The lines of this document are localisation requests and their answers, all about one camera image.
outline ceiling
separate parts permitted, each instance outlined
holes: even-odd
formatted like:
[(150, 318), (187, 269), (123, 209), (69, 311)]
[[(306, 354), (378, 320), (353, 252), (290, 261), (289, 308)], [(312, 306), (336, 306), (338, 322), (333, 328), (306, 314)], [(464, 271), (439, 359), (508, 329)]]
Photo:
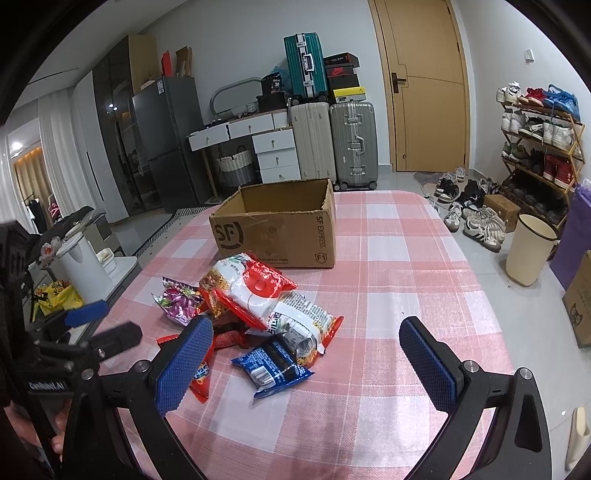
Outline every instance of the ceiling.
[(78, 83), (127, 34), (139, 33), (185, 0), (108, 0), (47, 57), (15, 108)]

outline yellow bag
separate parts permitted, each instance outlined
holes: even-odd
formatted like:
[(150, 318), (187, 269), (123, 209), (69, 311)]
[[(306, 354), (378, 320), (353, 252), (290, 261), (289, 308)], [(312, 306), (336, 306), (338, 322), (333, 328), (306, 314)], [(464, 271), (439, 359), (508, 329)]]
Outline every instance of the yellow bag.
[(48, 316), (59, 310), (73, 310), (84, 305), (76, 289), (65, 280), (56, 280), (51, 285), (40, 287), (35, 291), (35, 295), (43, 299), (35, 302), (33, 320), (37, 317), (39, 308), (43, 315)]

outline teal suitcase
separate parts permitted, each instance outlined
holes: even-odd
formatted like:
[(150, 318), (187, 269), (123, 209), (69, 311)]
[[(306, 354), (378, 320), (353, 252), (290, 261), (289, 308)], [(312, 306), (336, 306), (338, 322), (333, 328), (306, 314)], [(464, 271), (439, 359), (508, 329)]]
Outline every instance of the teal suitcase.
[(285, 55), (295, 95), (302, 98), (328, 98), (324, 57), (318, 33), (299, 33), (285, 37)]

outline white suitcase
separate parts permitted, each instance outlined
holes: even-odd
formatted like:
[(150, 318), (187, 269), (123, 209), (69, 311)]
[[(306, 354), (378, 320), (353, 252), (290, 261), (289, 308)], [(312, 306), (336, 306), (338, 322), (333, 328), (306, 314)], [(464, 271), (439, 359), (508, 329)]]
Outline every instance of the white suitcase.
[(336, 183), (329, 104), (292, 106), (290, 115), (302, 180), (329, 178)]

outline hand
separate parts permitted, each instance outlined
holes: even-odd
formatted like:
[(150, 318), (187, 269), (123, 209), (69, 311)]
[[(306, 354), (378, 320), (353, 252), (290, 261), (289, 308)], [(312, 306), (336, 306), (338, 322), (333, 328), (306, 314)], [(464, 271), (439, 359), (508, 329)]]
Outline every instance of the hand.
[[(71, 400), (64, 400), (64, 406), (56, 415), (56, 426), (59, 432), (51, 439), (53, 451), (60, 455), (60, 460), (64, 448), (64, 435), (66, 432), (66, 423), (68, 420), (71, 404)], [(12, 424), (12, 428), (21, 440), (24, 440), (25, 442), (28, 442), (36, 447), (41, 447), (41, 442), (39, 441), (39, 437), (37, 436), (37, 432), (35, 432), (35, 428), (33, 427), (31, 420), (26, 419), (19, 412), (17, 412), (12, 402), (8, 407), (4, 408), (4, 412), (6, 412), (8, 420)]]

